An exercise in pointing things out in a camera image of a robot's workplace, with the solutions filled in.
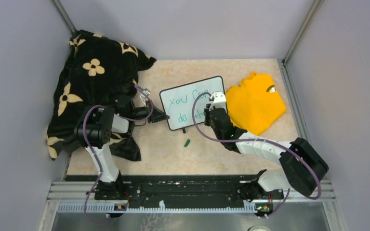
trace stainless steel surface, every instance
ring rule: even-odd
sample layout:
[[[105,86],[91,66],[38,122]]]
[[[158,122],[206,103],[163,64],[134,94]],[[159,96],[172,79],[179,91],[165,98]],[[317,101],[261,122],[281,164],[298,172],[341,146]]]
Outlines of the stainless steel surface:
[[[105,215],[89,214],[93,221]],[[271,231],[329,231],[322,203],[289,203],[270,219],[253,214],[124,214],[108,224],[90,224],[83,213],[58,213],[53,231],[246,231],[265,226]]]
[[[63,182],[54,181],[50,187],[49,195],[47,197],[47,202],[64,202],[64,203],[83,203],[86,199],[86,192],[88,192],[92,186],[93,182]],[[329,180],[321,181],[322,194],[318,202],[325,201],[335,201],[335,194],[332,188],[331,182]],[[89,202],[104,202],[94,200],[94,194],[90,195]],[[114,203],[124,203],[125,201],[116,200],[108,201]],[[266,200],[253,200],[254,203],[266,202]],[[299,194],[295,190],[291,190],[289,199],[290,202],[311,202],[310,199]]]

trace small whiteboard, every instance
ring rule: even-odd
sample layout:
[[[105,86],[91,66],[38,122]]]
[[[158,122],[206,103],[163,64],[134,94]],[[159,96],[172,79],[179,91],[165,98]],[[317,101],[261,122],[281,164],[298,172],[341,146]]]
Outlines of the small whiteboard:
[[[170,116],[167,120],[170,130],[194,125],[192,106],[195,99],[204,92],[213,93],[216,91],[225,92],[223,79],[220,76],[162,90],[159,93],[159,97],[165,113]],[[209,95],[202,96],[195,106],[195,115],[193,116],[198,124],[205,121],[203,110],[206,104],[209,103],[208,97]]]

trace metal frame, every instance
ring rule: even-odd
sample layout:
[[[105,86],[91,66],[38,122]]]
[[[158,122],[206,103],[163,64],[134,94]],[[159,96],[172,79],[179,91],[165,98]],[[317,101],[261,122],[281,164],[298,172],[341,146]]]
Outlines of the metal frame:
[[[74,27],[71,19],[64,10],[60,0],[51,0],[62,20],[64,21],[67,28],[70,30],[70,33],[74,33],[76,28]],[[302,37],[304,36],[307,28],[310,26],[312,19],[314,18],[315,13],[320,8],[324,0],[314,0],[313,5],[311,6],[310,11],[308,12],[305,20],[302,23],[302,26],[297,33],[296,38],[294,39],[289,51],[286,54],[284,59],[279,59],[278,64],[282,74],[284,86],[287,91],[287,95],[290,101],[294,121],[296,124],[297,132],[299,136],[307,139],[309,142],[310,137],[308,136],[307,126],[303,117],[303,113],[300,108],[299,100],[294,89],[294,84],[291,79],[289,72],[288,64],[291,60],[292,55],[294,54],[296,48],[298,47]],[[322,194],[321,198],[316,202],[323,203],[324,211],[326,218],[332,231],[346,231],[347,227],[342,217],[339,205],[337,203],[335,193],[329,180],[322,180]],[[82,205],[86,198],[86,192],[90,189],[93,182],[53,182],[51,185],[50,192],[45,204],[45,208],[40,220],[39,231],[50,231],[53,226],[55,214],[57,212],[82,212]],[[96,201],[94,200],[94,195],[91,195],[88,200],[88,211],[89,212],[111,212],[114,205],[124,204],[126,201],[116,200],[116,201]],[[262,203],[265,201],[255,200],[253,203]],[[289,199],[286,203],[308,203],[314,202],[307,199],[306,197],[300,195],[294,190],[291,191]],[[200,213],[241,213],[241,212],[252,212],[252,208],[249,207],[251,204],[245,204],[244,208],[240,209],[222,209],[222,210],[188,210],[189,212],[200,212]],[[160,205],[160,208],[155,209],[129,209],[127,212],[130,213],[174,213],[179,212],[176,210],[166,209],[164,205]]]
[[[59,13],[59,16],[62,18],[63,22],[65,23],[65,26],[69,29],[70,33],[73,35],[74,32],[76,32],[76,27],[74,27],[73,22],[71,21],[69,15],[67,14],[65,8],[63,7],[60,0],[51,0],[53,6]]]

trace whiteboard frame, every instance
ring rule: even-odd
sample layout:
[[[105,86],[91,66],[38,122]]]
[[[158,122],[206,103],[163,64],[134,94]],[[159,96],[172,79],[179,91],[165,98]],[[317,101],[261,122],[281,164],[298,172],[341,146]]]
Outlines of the whiteboard frame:
[[[213,76],[213,77],[210,77],[210,78],[205,78],[205,79],[201,79],[201,80],[198,80],[198,81],[195,81],[195,82],[192,82],[192,83],[187,83],[187,84],[183,84],[183,85],[180,85],[180,86],[176,86],[176,87],[173,87],[173,88],[168,88],[168,89],[164,89],[162,91],[159,92],[159,100],[161,100],[161,104],[162,104],[162,109],[164,109],[164,113],[165,112],[165,107],[164,107],[164,103],[162,103],[162,98],[161,98],[161,93],[163,91],[166,91],[166,90],[172,90],[174,88],[180,88],[180,87],[183,87],[183,86],[186,86],[186,85],[190,85],[190,84],[194,84],[194,83],[198,83],[198,82],[202,82],[202,81],[205,81],[205,80],[208,80],[208,79],[211,79],[211,78],[221,78],[221,81],[222,81],[222,89],[223,89],[223,93],[225,94],[225,85],[223,83],[223,78],[222,76]],[[188,126],[185,126],[185,127],[182,127],[182,128],[177,128],[177,129],[171,129],[170,127],[170,123],[168,122],[167,120],[167,124],[168,124],[168,128],[171,130],[171,131],[176,131],[176,130],[181,130],[181,129],[185,129],[185,128],[188,128],[188,127],[191,127],[191,126],[194,126],[194,124],[192,125],[188,125]]]

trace green marker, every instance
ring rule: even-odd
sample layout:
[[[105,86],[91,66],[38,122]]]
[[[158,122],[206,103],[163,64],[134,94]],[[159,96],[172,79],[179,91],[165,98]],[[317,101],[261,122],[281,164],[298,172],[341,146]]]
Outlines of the green marker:
[[[184,145],[184,147],[187,147],[188,146],[188,144],[189,144],[189,142],[191,142],[189,139],[186,141],[186,143],[185,143],[185,145]]]

